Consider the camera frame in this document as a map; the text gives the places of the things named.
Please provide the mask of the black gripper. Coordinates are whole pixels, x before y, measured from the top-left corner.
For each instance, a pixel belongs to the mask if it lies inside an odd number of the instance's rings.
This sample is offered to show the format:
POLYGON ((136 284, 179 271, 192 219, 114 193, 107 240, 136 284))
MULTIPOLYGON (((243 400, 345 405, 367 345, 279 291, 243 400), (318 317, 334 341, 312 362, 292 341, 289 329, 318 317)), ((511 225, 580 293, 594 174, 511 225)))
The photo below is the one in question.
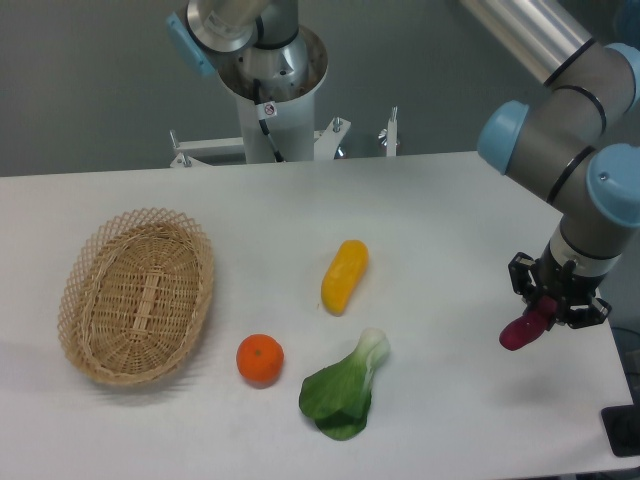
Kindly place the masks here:
POLYGON ((536 304, 543 297, 553 299, 554 320, 571 329, 601 325, 611 313, 611 304, 596 294, 603 276, 580 275, 576 260, 560 265, 551 255, 535 261, 518 252, 509 262, 508 272, 516 295, 526 304, 536 304))

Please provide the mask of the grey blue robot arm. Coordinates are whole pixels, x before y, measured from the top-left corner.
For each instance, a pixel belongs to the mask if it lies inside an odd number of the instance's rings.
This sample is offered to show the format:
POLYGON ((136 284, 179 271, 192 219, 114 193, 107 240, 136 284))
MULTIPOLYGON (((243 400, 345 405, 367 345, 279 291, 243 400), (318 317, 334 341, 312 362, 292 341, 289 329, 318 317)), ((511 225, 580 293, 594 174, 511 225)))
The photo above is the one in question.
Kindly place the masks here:
MULTIPOLYGON (((597 289, 639 228, 639 151, 594 142, 639 101, 639 53, 599 45, 555 1, 470 1, 467 9, 544 85, 531 108, 510 101, 482 129, 478 154, 562 213, 543 254, 508 270, 524 314, 506 335, 530 341, 556 324, 603 323, 597 289)), ((316 134, 312 96, 324 80, 322 43, 294 1, 190 1, 166 21, 184 61, 235 96, 250 163, 329 160, 348 125, 316 134)))

